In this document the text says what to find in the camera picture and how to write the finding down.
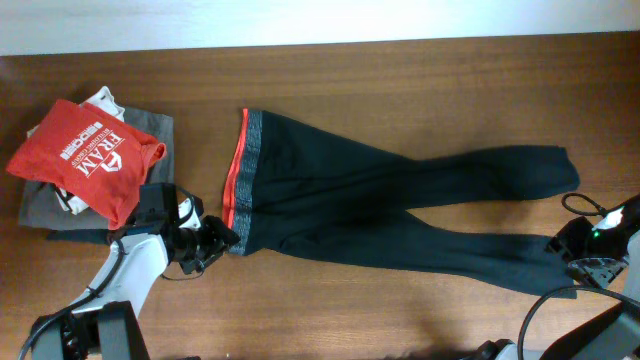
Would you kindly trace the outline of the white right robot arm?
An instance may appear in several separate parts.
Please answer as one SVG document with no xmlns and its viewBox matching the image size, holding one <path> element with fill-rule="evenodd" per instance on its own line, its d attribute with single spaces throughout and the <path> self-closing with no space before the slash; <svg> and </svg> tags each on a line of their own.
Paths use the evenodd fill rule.
<svg viewBox="0 0 640 360">
<path fill-rule="evenodd" d="M 463 360 L 637 359 L 639 357 L 639 197 L 605 208 L 571 192 L 562 206 L 577 217 L 548 243 L 574 280 L 542 295 L 527 312 L 514 341 L 487 341 Z M 529 326 L 545 303 L 566 293 L 599 295 L 616 304 L 558 338 L 544 350 L 529 350 Z"/>
</svg>

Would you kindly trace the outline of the black leggings red waistband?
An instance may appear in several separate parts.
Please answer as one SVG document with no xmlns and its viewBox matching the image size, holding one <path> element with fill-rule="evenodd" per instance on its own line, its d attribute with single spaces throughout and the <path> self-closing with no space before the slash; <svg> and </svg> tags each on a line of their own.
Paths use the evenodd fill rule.
<svg viewBox="0 0 640 360">
<path fill-rule="evenodd" d="M 514 145 L 414 160 L 268 111 L 247 109 L 223 190 L 232 251 L 445 273 L 543 295 L 572 284 L 544 235 L 462 233 L 417 208 L 530 201 L 575 190 L 558 146 Z"/>
</svg>

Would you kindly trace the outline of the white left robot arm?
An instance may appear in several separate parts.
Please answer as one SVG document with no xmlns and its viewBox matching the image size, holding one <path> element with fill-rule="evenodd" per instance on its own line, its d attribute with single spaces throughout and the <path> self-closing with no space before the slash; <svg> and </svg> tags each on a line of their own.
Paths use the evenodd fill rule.
<svg viewBox="0 0 640 360">
<path fill-rule="evenodd" d="M 138 317 L 156 280 L 173 262 L 187 275 L 201 274 L 239 242 L 240 237 L 212 215 L 191 226 L 167 219 L 122 228 L 83 293 L 39 318 L 18 357 L 148 359 Z"/>
</svg>

